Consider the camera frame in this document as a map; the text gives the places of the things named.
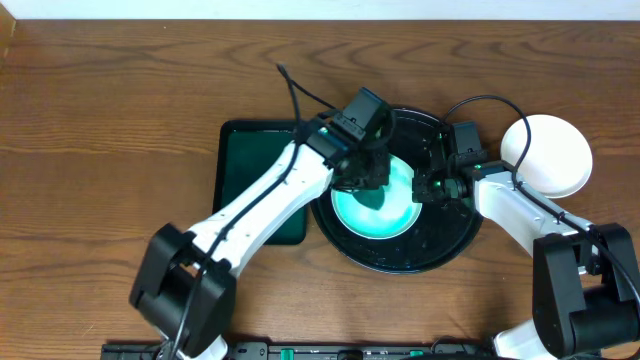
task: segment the black cable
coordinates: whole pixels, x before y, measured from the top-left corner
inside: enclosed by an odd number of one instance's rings
[[[604,256],[611,263],[611,265],[616,270],[618,270],[618,272],[622,275],[622,277],[624,278],[625,282],[627,283],[627,285],[631,289],[631,292],[633,293],[633,296],[634,296],[635,301],[636,301],[636,310],[637,310],[637,313],[638,313],[638,322],[640,323],[640,293],[638,293],[638,287],[633,282],[633,279],[631,279],[631,276],[629,275],[627,270],[624,268],[624,266],[622,266],[622,264],[620,263],[620,260],[618,260],[618,258],[615,257],[615,255],[613,255],[609,251],[609,249],[607,249],[600,242],[600,234],[598,233],[598,231],[593,227],[590,227],[589,230],[583,229],[578,224],[566,219],[564,217],[564,212],[563,213],[556,212],[555,210],[553,210],[552,208],[550,208],[549,206],[547,206],[546,204],[544,204],[543,202],[538,200],[536,197],[531,195],[529,192],[527,192],[527,190],[524,189],[524,187],[522,186],[522,182],[521,181],[517,181],[516,175],[518,173],[518,169],[520,168],[520,165],[522,165],[522,162],[524,161],[524,158],[525,158],[525,156],[527,156],[527,152],[529,151],[529,147],[531,146],[531,126],[529,125],[529,120],[527,119],[527,116],[524,114],[524,112],[522,110],[520,110],[520,108],[518,106],[516,106],[514,103],[512,103],[510,100],[505,99],[505,98],[503,98],[501,96],[480,95],[480,96],[474,96],[472,98],[463,100],[463,101],[459,102],[458,104],[454,105],[451,109],[449,109],[449,111],[442,118],[442,123],[446,124],[447,118],[451,114],[453,114],[457,109],[459,109],[462,105],[465,105],[465,104],[468,104],[470,102],[477,101],[477,100],[497,100],[497,101],[501,101],[501,102],[509,105],[513,110],[515,110],[518,113],[518,115],[520,116],[520,118],[524,122],[524,126],[525,126],[525,128],[527,130],[527,140],[526,140],[524,149],[522,150],[522,154],[520,154],[520,157],[516,161],[516,164],[513,167],[513,171],[511,172],[511,181],[514,184],[515,189],[519,190],[527,199],[531,200],[531,202],[533,202],[534,204],[538,205],[540,208],[542,208],[543,210],[545,210],[546,212],[548,212],[549,214],[554,216],[558,221],[562,221],[567,226],[571,227],[572,229],[574,229],[578,233],[580,233],[582,236],[584,236],[593,246],[595,246],[598,249],[599,253],[601,253],[602,256]],[[635,354],[633,354],[631,357],[629,357],[627,360],[637,360],[637,359],[640,359],[640,349],[638,349],[638,351]]]
[[[231,219],[231,221],[229,221],[227,223],[227,225],[225,225],[220,230],[220,234],[218,234],[218,236],[215,238],[213,243],[211,243],[211,246],[209,247],[209,250],[207,250],[207,252],[204,254],[203,259],[205,261],[207,259],[211,258],[211,255],[213,255],[213,252],[216,250],[216,248],[218,247],[220,242],[222,242],[222,240],[226,239],[227,234],[229,233],[229,231],[231,229],[233,229],[233,226],[236,223],[238,223],[238,221],[240,221],[240,219],[242,219],[242,217],[245,216],[249,211],[251,211],[251,209],[253,209],[258,203],[260,203],[260,201],[262,201],[265,197],[267,197],[267,195],[269,195],[276,187],[278,187],[280,184],[282,184],[284,182],[284,180],[287,178],[287,176],[291,172],[291,169],[293,168],[293,165],[295,164],[296,159],[298,158],[298,150],[300,148],[300,141],[299,141],[299,136],[298,136],[299,131],[297,131],[297,130],[298,130],[299,126],[300,126],[300,123],[302,122],[302,119],[300,117],[300,107],[298,106],[298,98],[296,97],[296,93],[295,93],[295,90],[293,88],[293,86],[294,86],[293,85],[293,81],[289,77],[289,74],[287,73],[287,70],[285,69],[284,65],[278,64],[277,68],[278,68],[278,71],[280,71],[280,74],[282,74],[282,76],[287,81],[287,86],[289,88],[289,93],[291,95],[291,101],[293,102],[293,111],[294,111],[294,114],[295,114],[295,117],[296,117],[296,127],[294,128],[294,132],[293,132],[294,141],[295,141],[295,147],[293,148],[293,154],[291,155],[291,160],[289,161],[289,165],[287,165],[285,170],[282,172],[282,174],[280,174],[278,179],[273,184],[271,184],[260,195],[258,195],[255,199],[253,199],[244,209],[242,209],[238,214],[236,214],[236,216],[234,216]],[[203,266],[200,266],[200,269],[198,269],[198,272],[196,274],[195,281],[194,281],[194,283],[193,283],[193,285],[191,287],[191,290],[189,291],[189,296],[187,297],[187,302],[185,304],[184,311],[183,311],[182,316],[180,318],[180,326],[178,327],[178,332],[177,332],[176,338],[175,338],[175,340],[173,342],[173,346],[171,348],[171,352],[169,353],[169,356],[167,357],[167,359],[169,359],[169,360],[173,360],[173,359],[176,358],[176,355],[178,353],[178,349],[180,349],[180,347],[182,346],[182,342],[181,342],[180,338],[182,337],[182,333],[184,332],[185,323],[186,323],[187,317],[189,315],[189,310],[191,310],[191,305],[193,304],[193,299],[195,298],[196,290],[200,286],[200,283],[202,282],[202,277],[206,272],[205,268],[206,267],[204,266],[204,264],[203,264]]]
[[[280,74],[282,74],[282,76],[285,79],[289,78],[289,75],[287,74],[287,70],[284,68],[284,65],[278,64],[276,66],[278,67],[278,71],[280,72]],[[313,100],[319,102],[320,104],[328,107],[329,109],[335,109],[336,108],[335,106],[329,104],[328,102],[322,100],[321,98],[313,95],[310,91],[308,91],[307,89],[303,88],[300,84],[298,84],[294,80],[291,80],[291,78],[289,78],[289,80],[287,80],[287,81],[289,81],[291,85],[293,85],[296,89],[300,90],[303,94],[305,94],[308,97],[312,98]]]

